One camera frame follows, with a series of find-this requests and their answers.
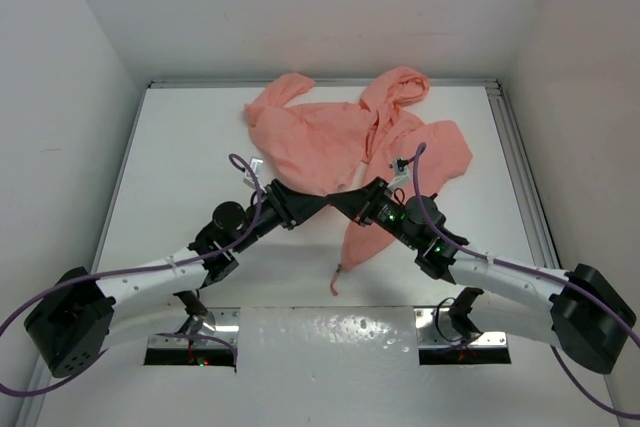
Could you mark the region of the salmon pink hooded jacket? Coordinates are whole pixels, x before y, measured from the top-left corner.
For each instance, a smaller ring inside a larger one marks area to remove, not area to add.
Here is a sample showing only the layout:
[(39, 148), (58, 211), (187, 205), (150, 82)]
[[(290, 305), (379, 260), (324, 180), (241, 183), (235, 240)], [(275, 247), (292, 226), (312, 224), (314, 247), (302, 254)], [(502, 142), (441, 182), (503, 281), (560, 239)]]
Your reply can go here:
[(375, 78), (356, 102), (297, 103), (314, 80), (299, 74), (280, 76), (244, 108), (249, 135), (287, 187), (327, 195), (363, 181), (393, 178), (393, 159), (412, 157), (418, 146), (418, 189), (439, 192), (466, 173), (473, 154), (458, 125), (425, 123), (409, 112), (430, 89), (429, 79), (411, 67), (396, 67)]

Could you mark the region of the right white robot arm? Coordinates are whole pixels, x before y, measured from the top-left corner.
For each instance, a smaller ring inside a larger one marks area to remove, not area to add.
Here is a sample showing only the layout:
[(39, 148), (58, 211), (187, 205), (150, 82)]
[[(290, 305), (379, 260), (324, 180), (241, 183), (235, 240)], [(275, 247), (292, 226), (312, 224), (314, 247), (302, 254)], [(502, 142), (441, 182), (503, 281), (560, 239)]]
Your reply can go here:
[(518, 266), (468, 252), (467, 239), (445, 227), (433, 196), (397, 202), (386, 181), (331, 194), (328, 202), (359, 225), (375, 224), (415, 251), (415, 262), (435, 280), (462, 288), (449, 322), (462, 338), (504, 331), (561, 349), (582, 367), (612, 372), (636, 315), (603, 274), (579, 264), (570, 271)]

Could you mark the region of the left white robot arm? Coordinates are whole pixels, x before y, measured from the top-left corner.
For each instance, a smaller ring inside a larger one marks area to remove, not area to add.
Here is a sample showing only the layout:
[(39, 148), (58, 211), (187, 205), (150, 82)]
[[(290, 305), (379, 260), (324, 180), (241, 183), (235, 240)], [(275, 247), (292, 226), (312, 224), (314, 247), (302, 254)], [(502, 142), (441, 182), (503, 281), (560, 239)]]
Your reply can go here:
[(163, 261), (122, 273), (66, 272), (29, 313), (24, 327), (55, 378), (82, 370), (115, 344), (125, 331), (123, 317), (163, 296), (181, 298), (188, 315), (201, 316), (193, 291), (226, 278), (238, 265), (236, 254), (272, 230), (294, 229), (322, 210), (323, 196), (303, 194), (274, 180), (243, 207), (218, 205), (211, 221), (185, 248)]

